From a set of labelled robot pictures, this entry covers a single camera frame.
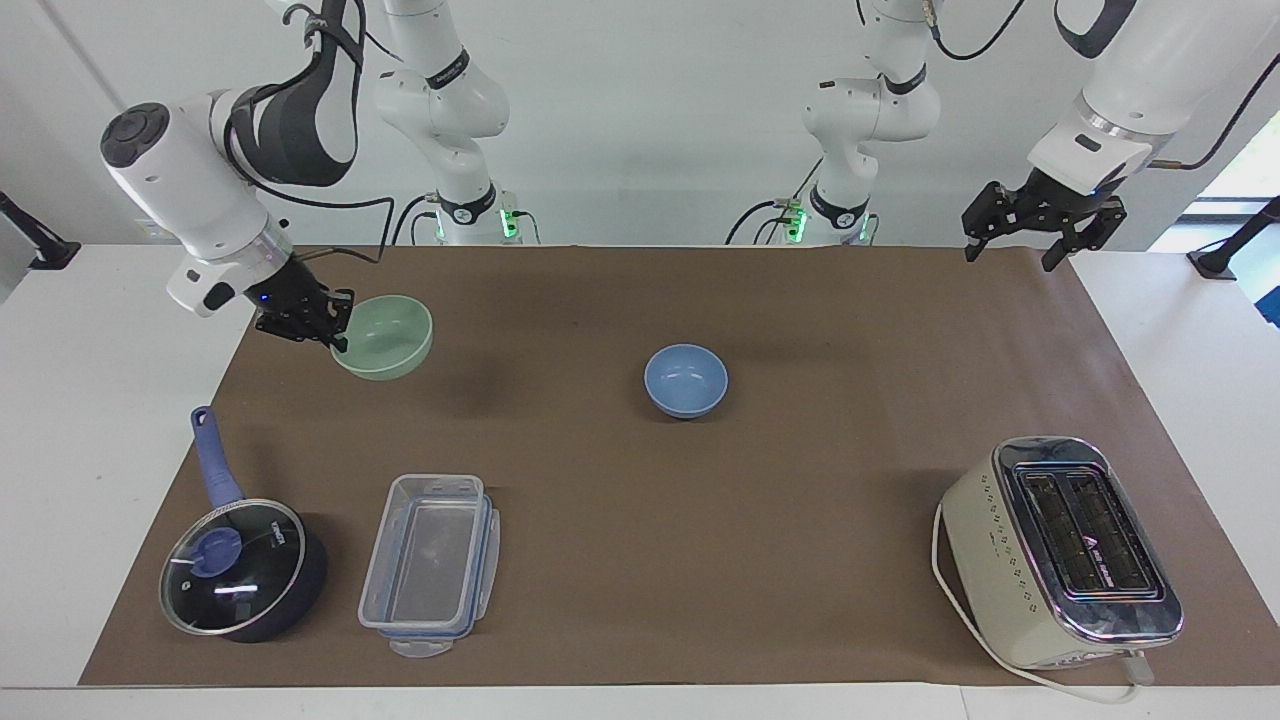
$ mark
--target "blue pan handle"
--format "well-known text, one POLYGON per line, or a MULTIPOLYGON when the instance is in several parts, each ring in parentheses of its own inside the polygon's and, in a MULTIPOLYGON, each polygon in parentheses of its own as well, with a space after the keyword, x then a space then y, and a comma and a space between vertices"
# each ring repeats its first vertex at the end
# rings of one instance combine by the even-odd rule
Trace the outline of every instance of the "blue pan handle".
POLYGON ((207 405, 191 411, 191 429, 196 433, 196 456, 200 457, 200 471, 205 475, 205 492, 214 507, 244 500, 244 492, 236 484, 227 456, 223 454, 223 437, 218 434, 218 418, 207 405))

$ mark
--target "green bowl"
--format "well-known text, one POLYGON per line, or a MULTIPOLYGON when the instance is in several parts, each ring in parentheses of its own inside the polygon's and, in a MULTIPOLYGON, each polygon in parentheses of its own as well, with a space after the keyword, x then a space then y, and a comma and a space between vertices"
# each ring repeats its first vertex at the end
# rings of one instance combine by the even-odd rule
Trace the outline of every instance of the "green bowl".
POLYGON ((347 351, 329 352, 366 380, 394 380, 422 364, 433 337, 431 313, 403 295, 380 295, 357 304, 347 322, 347 351))

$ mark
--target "bowl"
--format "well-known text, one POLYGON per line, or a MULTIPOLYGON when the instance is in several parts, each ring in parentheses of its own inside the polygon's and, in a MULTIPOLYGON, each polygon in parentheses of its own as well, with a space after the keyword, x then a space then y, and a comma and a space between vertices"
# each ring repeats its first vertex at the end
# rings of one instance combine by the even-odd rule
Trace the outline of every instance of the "bowl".
POLYGON ((366 380, 394 380, 422 364, 433 337, 431 313, 404 295, 379 295, 351 309, 347 351, 329 352, 351 374, 366 380))
POLYGON ((691 420, 712 411, 728 389, 728 370, 714 352, 699 345, 663 347, 644 368, 644 388, 659 410, 691 420))

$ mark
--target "toaster power cord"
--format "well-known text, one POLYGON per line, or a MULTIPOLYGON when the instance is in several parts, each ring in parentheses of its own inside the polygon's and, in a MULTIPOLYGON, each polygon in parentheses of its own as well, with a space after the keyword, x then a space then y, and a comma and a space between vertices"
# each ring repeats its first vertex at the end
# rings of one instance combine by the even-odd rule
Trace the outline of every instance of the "toaster power cord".
POLYGON ((1027 670, 1023 670, 1020 667, 1014 667, 1012 665, 1005 662, 998 655, 996 655, 996 651, 991 650, 991 646, 987 644, 987 641, 982 637, 982 633, 978 632, 978 626, 974 625, 973 620, 969 619, 969 615, 965 614, 964 607, 960 606, 960 601, 956 600, 955 593, 951 592, 951 587, 947 585, 946 579, 942 578, 942 571, 938 570, 938 528, 941 528, 941 525, 942 525, 942 503, 938 503, 937 511, 933 512, 933 553, 932 553, 933 577, 938 580, 938 587, 942 588, 942 593, 946 594, 947 600, 951 601, 951 607, 955 609, 956 615, 959 615, 960 619, 964 620, 965 628, 969 628, 969 633, 973 634, 973 639, 978 641, 978 644, 982 646, 982 650, 987 651, 987 655, 989 655, 991 659, 995 660, 997 665, 1012 673, 1014 675, 1018 675, 1019 678, 1030 680, 1039 685, 1044 685, 1046 688, 1050 688, 1052 691, 1066 693, 1069 696, 1078 697, 1080 700, 1087 700, 1091 702, 1101 702, 1103 705, 1126 703, 1130 700, 1138 697, 1139 688, 1151 684, 1151 682, 1153 680, 1153 678, 1151 678, 1151 666, 1147 665, 1147 661, 1143 657, 1142 651, 1129 653, 1129 656, 1124 659, 1125 674, 1129 676, 1130 685, 1125 688, 1124 694, 1119 697, 1103 697, 1087 693, 1084 691, 1073 688, 1071 685, 1055 683, 1053 680, 1041 678, 1034 673, 1028 673, 1027 670))

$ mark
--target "brown paper mat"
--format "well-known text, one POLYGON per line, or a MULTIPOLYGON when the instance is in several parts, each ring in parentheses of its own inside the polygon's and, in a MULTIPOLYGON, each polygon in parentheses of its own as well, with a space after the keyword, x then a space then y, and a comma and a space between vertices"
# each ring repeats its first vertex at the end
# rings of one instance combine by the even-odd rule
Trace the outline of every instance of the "brown paper mat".
POLYGON ((218 391, 246 492, 292 505, 330 548, 324 594, 260 646, 165 623, 165 553, 207 510, 188 456, 82 684, 1016 684, 934 585, 929 523, 997 442, 1036 433, 1097 443, 1164 557, 1187 629, 1151 652, 1157 682, 1280 684, 1280 630, 1070 266, 1044 274, 1028 250, 969 265, 956 250, 456 247, 315 266, 362 297, 419 297, 436 322, 426 363, 392 383, 250 332, 218 391), (641 384, 678 341, 730 370, 692 423, 641 384), (479 475, 503 521, 488 616, 416 661, 356 620, 387 488, 413 471, 479 475))

